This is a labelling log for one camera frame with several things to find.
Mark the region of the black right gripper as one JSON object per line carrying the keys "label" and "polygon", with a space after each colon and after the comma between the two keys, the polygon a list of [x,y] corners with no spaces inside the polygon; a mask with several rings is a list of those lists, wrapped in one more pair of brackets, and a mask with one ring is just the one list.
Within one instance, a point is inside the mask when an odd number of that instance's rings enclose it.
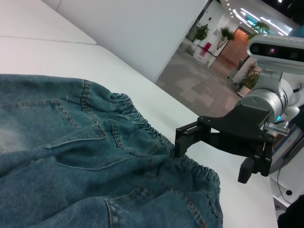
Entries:
{"label": "black right gripper", "polygon": [[262,130],[270,112],[237,105],[223,117],[200,116],[197,121],[176,129],[174,156],[183,157],[194,144],[203,141],[230,154],[246,157],[238,182],[247,183],[252,174],[267,177],[272,163],[274,136]]}

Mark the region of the blue denim shorts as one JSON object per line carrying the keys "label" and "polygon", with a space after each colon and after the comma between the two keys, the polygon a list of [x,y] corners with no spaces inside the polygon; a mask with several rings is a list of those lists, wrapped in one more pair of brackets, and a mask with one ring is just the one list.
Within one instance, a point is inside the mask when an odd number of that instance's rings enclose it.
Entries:
{"label": "blue denim shorts", "polygon": [[0,228],[223,228],[219,185],[127,95],[0,75]]}

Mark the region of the potted green plant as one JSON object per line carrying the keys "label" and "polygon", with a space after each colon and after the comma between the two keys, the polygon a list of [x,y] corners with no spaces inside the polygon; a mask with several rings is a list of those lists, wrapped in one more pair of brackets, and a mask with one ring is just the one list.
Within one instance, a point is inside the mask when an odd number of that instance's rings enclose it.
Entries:
{"label": "potted green plant", "polygon": [[259,74],[260,72],[258,71],[256,63],[253,63],[238,83],[239,91],[237,92],[237,95],[240,97],[247,95],[256,85]]}
{"label": "potted green plant", "polygon": [[246,41],[251,40],[256,35],[268,34],[270,31],[270,28],[267,24],[265,24],[261,21],[258,21],[257,23],[253,24],[253,30],[254,30],[254,33],[246,36],[246,38],[245,38]]}
{"label": "potted green plant", "polygon": [[208,36],[209,31],[210,29],[208,27],[208,24],[198,27],[193,43],[195,45],[198,45],[202,40],[204,40]]}
{"label": "potted green plant", "polygon": [[232,32],[228,26],[221,28],[220,30],[221,36],[220,40],[217,44],[217,50],[219,50],[222,46],[228,43],[230,40],[234,40],[234,32]]}

